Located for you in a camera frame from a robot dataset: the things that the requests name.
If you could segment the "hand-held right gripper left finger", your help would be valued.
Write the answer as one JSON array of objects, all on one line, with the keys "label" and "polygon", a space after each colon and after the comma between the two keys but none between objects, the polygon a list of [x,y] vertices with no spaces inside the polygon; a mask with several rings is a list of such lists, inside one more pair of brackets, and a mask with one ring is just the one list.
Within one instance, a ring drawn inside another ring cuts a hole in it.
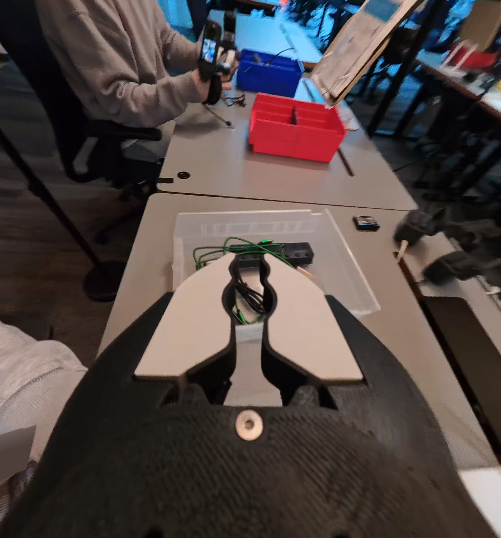
[{"label": "hand-held right gripper left finger", "polygon": [[237,256],[227,253],[177,287],[134,371],[137,379],[231,379],[237,270]]}]

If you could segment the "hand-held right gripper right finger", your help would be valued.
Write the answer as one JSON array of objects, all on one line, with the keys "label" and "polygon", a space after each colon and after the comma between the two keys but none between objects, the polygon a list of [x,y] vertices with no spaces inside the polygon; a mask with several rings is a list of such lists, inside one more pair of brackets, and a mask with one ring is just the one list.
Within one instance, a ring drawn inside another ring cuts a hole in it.
[{"label": "hand-held right gripper right finger", "polygon": [[265,254],[260,279],[268,315],[263,323],[262,370],[271,360],[319,384],[363,380],[323,291],[294,268]]}]

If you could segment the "clear plastic bin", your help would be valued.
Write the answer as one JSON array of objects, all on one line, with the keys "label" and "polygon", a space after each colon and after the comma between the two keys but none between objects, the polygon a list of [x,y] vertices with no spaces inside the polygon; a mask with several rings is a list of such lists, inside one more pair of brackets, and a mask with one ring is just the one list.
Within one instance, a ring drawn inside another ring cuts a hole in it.
[{"label": "clear plastic bin", "polygon": [[183,212],[173,231],[173,289],[196,270],[193,251],[200,257],[222,250],[239,237],[258,243],[308,243],[314,253],[305,270],[326,294],[333,295],[357,318],[381,308],[371,286],[328,209],[260,210],[242,212]]}]

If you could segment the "grey desk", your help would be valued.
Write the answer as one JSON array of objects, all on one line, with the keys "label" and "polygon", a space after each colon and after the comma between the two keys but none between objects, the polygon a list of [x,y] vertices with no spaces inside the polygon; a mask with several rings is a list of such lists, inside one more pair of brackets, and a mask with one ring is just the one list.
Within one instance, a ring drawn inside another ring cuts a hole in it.
[{"label": "grey desk", "polygon": [[[311,210],[328,208],[358,262],[381,310],[362,323],[395,354],[438,418],[456,466],[460,469],[494,467],[501,455],[489,442],[467,396],[419,303],[419,294],[457,295],[465,298],[501,355],[501,309],[474,279],[454,287],[432,289],[411,282],[422,268],[450,251],[442,235],[424,239],[404,257],[407,276],[396,263],[392,235],[406,211],[362,207],[303,204],[189,194],[153,195],[138,227],[126,270],[107,321],[98,354],[157,299],[171,289],[173,231],[183,212],[242,212],[260,210]],[[353,216],[371,216],[380,224],[375,232],[357,231]]]},{"label": "grey desk", "polygon": [[256,93],[245,106],[214,112],[188,107],[176,120],[159,184],[167,193],[409,211],[416,203],[359,127],[348,132],[330,163],[255,153],[248,130]]}]

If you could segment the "black USB hub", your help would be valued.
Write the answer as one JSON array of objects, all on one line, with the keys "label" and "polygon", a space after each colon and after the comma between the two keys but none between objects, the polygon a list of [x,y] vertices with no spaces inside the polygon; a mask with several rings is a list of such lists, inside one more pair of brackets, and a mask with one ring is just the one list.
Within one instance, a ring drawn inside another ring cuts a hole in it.
[{"label": "black USB hub", "polygon": [[231,244],[227,250],[239,257],[239,268],[243,270],[258,269],[262,257],[266,254],[271,254],[295,268],[311,265],[314,261],[314,251],[309,243],[275,243],[262,240],[255,244]]}]

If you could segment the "black power adapter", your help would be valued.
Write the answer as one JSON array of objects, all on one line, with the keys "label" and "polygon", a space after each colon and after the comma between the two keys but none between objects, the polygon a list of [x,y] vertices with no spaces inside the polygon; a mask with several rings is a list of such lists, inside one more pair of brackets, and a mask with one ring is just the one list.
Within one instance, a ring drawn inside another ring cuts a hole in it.
[{"label": "black power adapter", "polygon": [[463,251],[438,257],[422,271],[423,281],[442,286],[450,281],[466,281],[482,275],[478,262]]},{"label": "black power adapter", "polygon": [[396,260],[399,263],[407,248],[415,245],[422,237],[432,237],[444,229],[446,208],[435,213],[424,212],[420,209],[408,212],[396,226],[393,240],[399,245]]}]

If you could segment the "red plastic bin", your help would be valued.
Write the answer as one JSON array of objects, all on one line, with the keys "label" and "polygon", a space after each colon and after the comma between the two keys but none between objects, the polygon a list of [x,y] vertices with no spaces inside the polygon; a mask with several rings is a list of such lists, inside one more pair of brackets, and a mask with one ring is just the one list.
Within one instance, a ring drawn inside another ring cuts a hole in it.
[{"label": "red plastic bin", "polygon": [[337,108],[258,93],[248,144],[255,153],[330,163],[347,135]]}]

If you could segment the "black office chair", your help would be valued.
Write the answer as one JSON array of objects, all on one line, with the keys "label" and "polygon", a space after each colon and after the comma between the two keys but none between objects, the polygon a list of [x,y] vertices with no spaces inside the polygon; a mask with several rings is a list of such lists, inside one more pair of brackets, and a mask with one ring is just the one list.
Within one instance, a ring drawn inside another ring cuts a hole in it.
[{"label": "black office chair", "polygon": [[0,44],[45,109],[69,179],[83,184],[105,178],[118,189],[157,183],[161,166],[125,158],[122,144],[158,141],[160,130],[87,117],[45,39],[34,1],[0,1]]}]

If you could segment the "black metal pole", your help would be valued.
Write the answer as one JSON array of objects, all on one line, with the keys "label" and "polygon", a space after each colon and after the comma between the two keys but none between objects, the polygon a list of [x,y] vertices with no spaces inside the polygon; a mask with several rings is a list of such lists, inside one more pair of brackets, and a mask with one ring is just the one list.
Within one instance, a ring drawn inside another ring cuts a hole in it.
[{"label": "black metal pole", "polygon": [[391,103],[393,102],[398,91],[400,90],[404,82],[404,79],[408,75],[409,68],[415,61],[415,58],[417,54],[419,53],[419,51],[421,50],[422,45],[424,44],[425,40],[427,39],[430,33],[430,30],[432,30],[434,26],[434,22],[435,22],[435,19],[438,17],[439,11],[442,9],[442,6],[445,4],[446,4],[446,1],[432,1],[431,2],[428,13],[423,19],[422,24],[420,25],[420,28],[417,34],[415,35],[411,46],[408,48],[407,52],[405,53],[402,64],[400,64],[400,67],[398,68],[396,75],[394,76],[391,84],[389,85],[387,92],[383,96],[377,110],[375,111],[371,121],[368,124],[366,132],[369,138],[373,138],[377,134],[379,130],[379,126],[382,123],[382,120],[384,119]]}]

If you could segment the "blue plastic bin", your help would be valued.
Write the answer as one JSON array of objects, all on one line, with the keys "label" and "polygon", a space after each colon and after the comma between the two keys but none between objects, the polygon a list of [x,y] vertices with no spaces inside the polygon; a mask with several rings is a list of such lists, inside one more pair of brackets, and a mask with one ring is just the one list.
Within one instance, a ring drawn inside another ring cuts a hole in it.
[{"label": "blue plastic bin", "polygon": [[294,98],[304,66],[300,60],[277,54],[243,49],[236,73],[236,86],[243,92]]}]

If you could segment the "wooden display board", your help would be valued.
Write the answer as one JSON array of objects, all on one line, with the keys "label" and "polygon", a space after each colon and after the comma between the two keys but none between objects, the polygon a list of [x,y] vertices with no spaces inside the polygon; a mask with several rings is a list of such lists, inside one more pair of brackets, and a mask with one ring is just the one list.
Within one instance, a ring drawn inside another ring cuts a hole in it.
[{"label": "wooden display board", "polygon": [[337,106],[424,1],[365,1],[314,66],[311,79],[328,107]]}]

